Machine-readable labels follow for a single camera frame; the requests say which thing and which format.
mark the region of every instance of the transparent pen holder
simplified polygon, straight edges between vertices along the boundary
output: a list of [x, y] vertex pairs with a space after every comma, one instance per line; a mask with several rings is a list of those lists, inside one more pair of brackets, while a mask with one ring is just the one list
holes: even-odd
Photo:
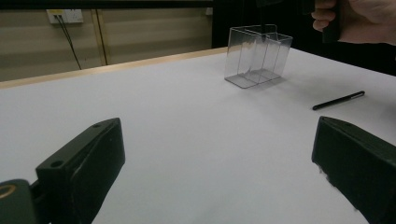
[[272, 24], [231, 28], [225, 79], [245, 89], [280, 77], [292, 39]]

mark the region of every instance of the table surface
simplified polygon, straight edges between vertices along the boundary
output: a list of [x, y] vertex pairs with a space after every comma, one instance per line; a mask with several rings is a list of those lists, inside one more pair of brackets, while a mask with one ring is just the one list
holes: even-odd
[[242, 90], [224, 80], [224, 50], [2, 83], [0, 181], [33, 183], [117, 117], [126, 163], [94, 223], [367, 223], [311, 153], [320, 116], [396, 144], [396, 78], [291, 49], [282, 78]]

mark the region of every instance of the electrical outlet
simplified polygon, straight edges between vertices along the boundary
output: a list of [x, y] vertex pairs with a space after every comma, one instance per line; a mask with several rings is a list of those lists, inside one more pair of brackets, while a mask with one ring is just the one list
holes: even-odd
[[58, 24], [55, 16], [61, 16], [64, 23], [83, 22], [81, 9], [47, 9], [49, 23]]

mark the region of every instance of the human hand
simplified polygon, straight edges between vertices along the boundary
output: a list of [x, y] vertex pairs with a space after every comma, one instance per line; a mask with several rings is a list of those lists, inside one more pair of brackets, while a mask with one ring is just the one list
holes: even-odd
[[396, 0], [316, 0], [314, 29], [323, 31], [339, 7], [340, 41], [396, 45]]

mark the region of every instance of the black pen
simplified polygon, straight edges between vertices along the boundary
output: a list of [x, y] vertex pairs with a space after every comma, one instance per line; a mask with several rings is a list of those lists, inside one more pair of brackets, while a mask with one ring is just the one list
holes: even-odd
[[335, 100], [332, 100], [332, 101], [329, 101], [329, 102], [326, 102], [326, 103], [323, 103], [323, 104], [320, 104], [320, 105], [314, 105], [312, 107], [312, 109], [313, 110], [319, 110], [319, 109], [321, 109], [323, 107], [326, 107], [326, 106], [329, 106], [329, 105], [340, 104], [340, 103], [343, 103], [345, 101], [352, 100], [352, 99], [355, 99], [355, 98], [363, 96], [363, 95], [364, 95], [364, 91], [358, 91], [358, 92], [350, 94], [348, 96], [344, 96], [344, 97], [341, 97], [341, 98], [338, 98], [338, 99], [335, 99]]

